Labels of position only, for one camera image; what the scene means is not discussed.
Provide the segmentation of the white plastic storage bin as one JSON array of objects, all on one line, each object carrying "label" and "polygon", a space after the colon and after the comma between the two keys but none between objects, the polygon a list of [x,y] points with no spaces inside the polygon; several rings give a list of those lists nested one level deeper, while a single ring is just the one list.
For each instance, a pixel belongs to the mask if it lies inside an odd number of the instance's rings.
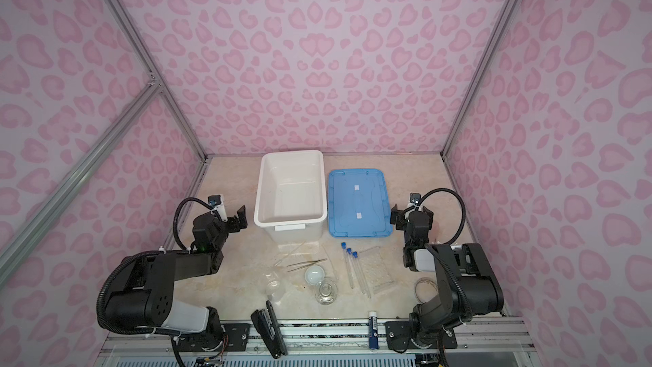
[{"label": "white plastic storage bin", "polygon": [[279,245],[319,241],[328,204],[321,151],[269,153],[261,159],[254,222]]}]

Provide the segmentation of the blue capped glass test tube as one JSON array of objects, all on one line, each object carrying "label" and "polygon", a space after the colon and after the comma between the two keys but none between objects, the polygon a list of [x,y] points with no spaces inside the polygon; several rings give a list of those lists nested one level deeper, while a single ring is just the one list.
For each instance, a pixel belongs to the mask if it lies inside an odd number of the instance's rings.
[{"label": "blue capped glass test tube", "polygon": [[349,260],[349,251],[348,247],[346,245],[346,242],[341,242],[341,249],[342,249],[342,254],[343,254],[343,261],[345,264],[345,269],[346,269],[346,275],[349,283],[350,289],[355,289],[355,283],[353,280],[353,275],[352,275],[352,270],[351,270],[351,263]]}]

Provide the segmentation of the clear acrylic test tube rack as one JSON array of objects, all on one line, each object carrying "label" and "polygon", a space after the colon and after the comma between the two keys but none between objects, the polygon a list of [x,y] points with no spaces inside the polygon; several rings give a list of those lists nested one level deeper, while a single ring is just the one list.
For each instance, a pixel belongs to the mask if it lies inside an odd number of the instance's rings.
[{"label": "clear acrylic test tube rack", "polygon": [[394,287],[396,282],[390,274],[385,260],[381,256],[381,249],[379,247],[368,248],[358,253],[358,259],[362,266],[368,288],[371,289],[373,295],[379,295]]}]

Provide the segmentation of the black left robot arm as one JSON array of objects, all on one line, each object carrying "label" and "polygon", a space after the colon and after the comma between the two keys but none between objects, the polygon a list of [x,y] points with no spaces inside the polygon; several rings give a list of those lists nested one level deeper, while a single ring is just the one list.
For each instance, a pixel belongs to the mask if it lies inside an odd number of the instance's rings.
[{"label": "black left robot arm", "polygon": [[124,258],[98,294],[100,327],[124,336],[169,336],[182,352],[223,348],[227,334],[217,309],[176,299],[175,283],[215,275],[227,238],[247,226],[245,206],[227,221],[206,212],[194,220],[193,250],[159,249]]}]

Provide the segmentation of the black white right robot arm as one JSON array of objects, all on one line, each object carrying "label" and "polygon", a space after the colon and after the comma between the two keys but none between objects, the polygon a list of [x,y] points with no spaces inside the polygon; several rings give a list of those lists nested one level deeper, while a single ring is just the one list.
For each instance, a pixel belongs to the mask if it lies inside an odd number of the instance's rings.
[{"label": "black white right robot arm", "polygon": [[455,349],[454,329],[475,316],[499,312],[504,294],[481,245],[432,244],[434,214],[428,210],[392,207],[390,224],[403,232],[403,265],[436,276],[436,296],[414,306],[406,321],[385,324],[390,350]]}]

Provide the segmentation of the blue plastic bin lid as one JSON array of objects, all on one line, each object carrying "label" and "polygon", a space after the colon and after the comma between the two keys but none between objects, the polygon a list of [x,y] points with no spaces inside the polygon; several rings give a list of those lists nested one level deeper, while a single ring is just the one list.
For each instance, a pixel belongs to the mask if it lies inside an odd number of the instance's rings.
[{"label": "blue plastic bin lid", "polygon": [[337,169],[328,178],[329,233],[338,239],[385,238],[392,234],[390,202],[382,171]]}]

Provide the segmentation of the glass stirring rod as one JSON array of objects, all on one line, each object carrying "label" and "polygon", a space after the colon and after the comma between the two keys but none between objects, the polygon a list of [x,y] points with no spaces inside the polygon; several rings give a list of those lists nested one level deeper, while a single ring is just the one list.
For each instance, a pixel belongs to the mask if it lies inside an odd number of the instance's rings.
[{"label": "glass stirring rod", "polygon": [[286,258],[292,256],[295,254],[296,251],[300,250],[304,246],[305,242],[302,242],[301,244],[295,245],[293,249],[291,249],[289,252],[285,253],[273,266],[279,267],[283,261],[285,261]]}]

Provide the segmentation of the metal tweezers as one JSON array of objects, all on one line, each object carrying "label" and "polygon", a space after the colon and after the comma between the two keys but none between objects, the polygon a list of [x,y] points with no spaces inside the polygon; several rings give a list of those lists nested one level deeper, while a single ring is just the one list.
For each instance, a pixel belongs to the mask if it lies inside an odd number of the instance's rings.
[{"label": "metal tweezers", "polygon": [[325,262],[325,261],[326,261],[325,258],[320,258],[320,259],[317,259],[317,260],[310,260],[310,261],[304,261],[304,262],[300,262],[300,263],[293,263],[293,264],[290,264],[290,265],[286,266],[286,271],[288,273],[295,272],[297,270],[310,268],[310,267],[312,267],[314,265],[317,265],[317,264]]}]

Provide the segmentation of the small white round dish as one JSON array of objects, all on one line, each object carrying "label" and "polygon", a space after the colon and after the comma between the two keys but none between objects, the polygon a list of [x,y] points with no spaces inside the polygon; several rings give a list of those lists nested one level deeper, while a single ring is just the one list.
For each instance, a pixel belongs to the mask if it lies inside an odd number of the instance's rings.
[{"label": "small white round dish", "polygon": [[315,286],[321,283],[325,278],[325,271],[319,265],[312,265],[306,269],[304,279],[308,285]]}]

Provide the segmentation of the blue white marker pen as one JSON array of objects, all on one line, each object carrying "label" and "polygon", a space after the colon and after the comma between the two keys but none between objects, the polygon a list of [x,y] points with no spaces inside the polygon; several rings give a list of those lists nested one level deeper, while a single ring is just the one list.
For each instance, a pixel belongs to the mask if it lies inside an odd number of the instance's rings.
[{"label": "blue white marker pen", "polygon": [[368,348],[370,350],[380,349],[378,317],[375,311],[368,313]]}]

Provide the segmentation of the black stapler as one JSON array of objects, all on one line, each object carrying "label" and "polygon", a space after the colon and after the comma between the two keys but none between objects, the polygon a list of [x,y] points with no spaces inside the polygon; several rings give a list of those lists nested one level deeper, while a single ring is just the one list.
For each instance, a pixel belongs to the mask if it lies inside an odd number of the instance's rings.
[{"label": "black stapler", "polygon": [[257,309],[251,314],[251,322],[274,359],[288,354],[280,323],[270,300],[266,300],[264,309]]}]

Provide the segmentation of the clear glass flask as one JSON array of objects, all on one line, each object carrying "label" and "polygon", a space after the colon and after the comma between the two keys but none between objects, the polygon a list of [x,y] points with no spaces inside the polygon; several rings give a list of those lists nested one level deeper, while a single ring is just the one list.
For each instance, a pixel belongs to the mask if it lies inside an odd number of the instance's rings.
[{"label": "clear glass flask", "polygon": [[314,286],[314,296],[321,305],[331,305],[338,297],[338,288],[332,278],[324,278]]}]

